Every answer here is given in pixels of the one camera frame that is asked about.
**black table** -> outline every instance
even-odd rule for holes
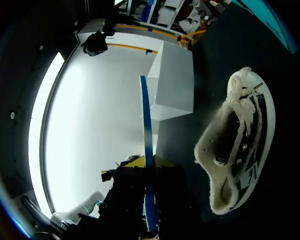
[[[236,231],[258,231],[260,226],[300,221],[300,51],[289,53],[261,21],[232,3],[193,46],[193,65],[193,114],[160,122],[157,155],[183,167],[204,222],[232,225]],[[194,147],[225,100],[229,77],[242,67],[251,67],[270,89],[275,133],[248,201],[217,216],[210,210],[208,175],[194,163]],[[176,201],[182,204],[182,198]]]

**white shoelace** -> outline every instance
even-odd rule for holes
[[[245,67],[243,69],[242,72],[242,77],[239,76],[234,76],[232,78],[232,91],[229,93],[229,95],[227,96],[225,102],[223,103],[223,107],[222,110],[225,113],[226,111],[234,111],[236,116],[239,119],[240,125],[243,123],[246,127],[246,132],[247,135],[249,136],[251,133],[251,125],[254,121],[254,113],[258,112],[258,126],[257,126],[257,132],[256,132],[256,136],[252,145],[252,148],[250,148],[250,151],[247,155],[247,160],[245,161],[243,168],[241,170],[241,172],[238,174],[237,178],[239,178],[242,173],[244,172],[244,170],[246,169],[248,163],[249,163],[249,159],[251,158],[252,153],[254,152],[254,158],[256,157],[256,149],[258,146],[258,142],[261,136],[261,128],[262,128],[262,114],[261,114],[261,109],[259,106],[259,102],[258,102],[258,98],[257,98],[257,94],[256,91],[251,88],[244,88],[244,82],[247,78],[248,75],[248,71],[251,71],[250,67]],[[255,105],[253,104],[253,102],[251,101],[250,97],[253,97],[253,100],[255,102]],[[243,129],[239,129],[238,131],[238,135],[235,143],[234,143],[234,147],[231,151],[230,157],[229,157],[229,161],[227,163],[228,167],[231,167],[235,160],[236,160],[236,155],[239,149],[239,145],[240,142],[242,140],[242,135],[243,135]]]

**shoe tongue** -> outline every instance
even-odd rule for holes
[[[225,123],[224,130],[215,142],[214,163],[219,166],[228,164],[231,151],[233,149],[240,123],[236,113],[230,113]]]

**shoe sole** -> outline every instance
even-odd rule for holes
[[[231,86],[231,80],[232,78],[237,75],[241,76],[242,71],[237,71],[229,79],[228,86],[227,86],[227,94],[229,94],[232,91],[232,86]],[[266,138],[265,138],[265,143],[264,143],[264,148],[263,152],[261,155],[261,159],[257,168],[257,177],[256,180],[248,186],[248,189],[246,190],[245,194],[243,197],[239,200],[239,202],[234,206],[234,209],[237,209],[240,207],[242,204],[244,204],[247,199],[250,197],[251,193],[255,189],[255,186],[258,182],[259,176],[261,174],[261,171],[265,165],[270,146],[272,143],[272,140],[274,138],[275,134],[275,126],[276,126],[276,112],[275,112],[275,104],[274,100],[272,98],[272,95],[270,93],[269,88],[267,87],[266,83],[263,81],[263,79],[256,74],[253,71],[249,71],[246,77],[246,80],[244,82],[244,87],[246,88],[254,88],[255,86],[259,85],[260,83],[263,83],[260,87],[258,87],[255,91],[258,93],[263,94],[264,100],[265,100],[265,105],[266,105],[266,118],[267,118],[267,130],[266,130]]]

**white box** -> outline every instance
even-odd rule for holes
[[[152,119],[161,121],[191,114],[194,109],[192,52],[164,42],[146,83]]]
[[[177,9],[181,3],[183,3],[183,0],[166,0],[164,5]]]
[[[175,20],[176,11],[163,7],[162,10],[159,13],[159,18],[157,24],[164,24],[164,25],[170,25]]]

